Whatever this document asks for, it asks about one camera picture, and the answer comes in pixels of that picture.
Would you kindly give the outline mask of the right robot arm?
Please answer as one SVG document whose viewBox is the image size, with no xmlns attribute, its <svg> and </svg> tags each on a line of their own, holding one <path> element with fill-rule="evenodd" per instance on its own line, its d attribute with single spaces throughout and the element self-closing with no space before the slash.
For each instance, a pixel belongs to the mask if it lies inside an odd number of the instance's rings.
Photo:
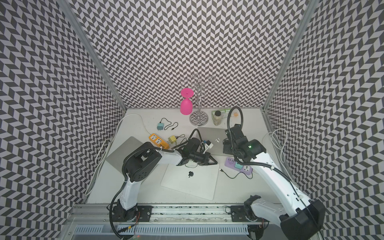
<svg viewBox="0 0 384 240">
<path fill-rule="evenodd" d="M 299 190 L 259 141 L 247 139 L 241 125 L 228 128 L 226 135 L 236 163 L 251 166 L 280 201 L 273 204 L 258 195 L 250 196 L 244 202 L 246 217 L 251 221 L 264 219 L 280 226 L 289 240 L 310 240 L 319 234 L 325 219 L 324 204 Z"/>
</svg>

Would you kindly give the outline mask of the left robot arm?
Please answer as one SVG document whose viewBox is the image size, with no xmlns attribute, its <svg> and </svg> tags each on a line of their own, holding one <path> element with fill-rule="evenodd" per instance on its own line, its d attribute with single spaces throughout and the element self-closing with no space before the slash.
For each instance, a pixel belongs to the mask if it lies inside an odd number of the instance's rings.
<svg viewBox="0 0 384 240">
<path fill-rule="evenodd" d="M 127 222 L 138 216 L 138 195 L 142 182 L 158 165 L 185 166 L 189 161 L 198 166 L 215 166 L 218 161 L 206 152 L 202 141 L 191 138 L 172 150 L 156 147 L 150 142 L 142 144 L 123 162 L 124 182 L 113 197 L 109 208 L 110 222 Z"/>
</svg>

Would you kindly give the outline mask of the green adapter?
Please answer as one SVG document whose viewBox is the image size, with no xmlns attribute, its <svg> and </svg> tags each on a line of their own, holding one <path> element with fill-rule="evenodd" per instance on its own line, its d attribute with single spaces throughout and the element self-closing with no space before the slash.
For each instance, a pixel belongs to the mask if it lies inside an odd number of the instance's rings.
<svg viewBox="0 0 384 240">
<path fill-rule="evenodd" d="M 235 168 L 241 170 L 243 168 L 243 166 L 240 165 L 239 163 L 235 163 Z"/>
</svg>

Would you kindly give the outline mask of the teal charger adapter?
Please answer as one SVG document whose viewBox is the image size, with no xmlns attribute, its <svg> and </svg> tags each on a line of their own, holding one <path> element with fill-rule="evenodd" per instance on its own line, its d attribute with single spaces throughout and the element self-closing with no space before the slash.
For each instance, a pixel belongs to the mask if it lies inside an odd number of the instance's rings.
<svg viewBox="0 0 384 240">
<path fill-rule="evenodd" d="M 163 123 L 158 123 L 157 125 L 157 130 L 163 130 L 164 129 L 164 124 Z"/>
</svg>

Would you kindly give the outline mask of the yellow charger adapter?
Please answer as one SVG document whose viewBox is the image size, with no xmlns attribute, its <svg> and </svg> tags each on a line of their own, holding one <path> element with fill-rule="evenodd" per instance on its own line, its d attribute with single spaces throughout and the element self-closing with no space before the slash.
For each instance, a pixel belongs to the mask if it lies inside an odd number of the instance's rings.
<svg viewBox="0 0 384 240">
<path fill-rule="evenodd" d="M 170 144 L 173 144 L 173 143 L 175 143 L 177 141 L 177 138 L 175 137 L 175 136 L 171 136 L 171 137 L 169 137 L 169 143 Z"/>
</svg>

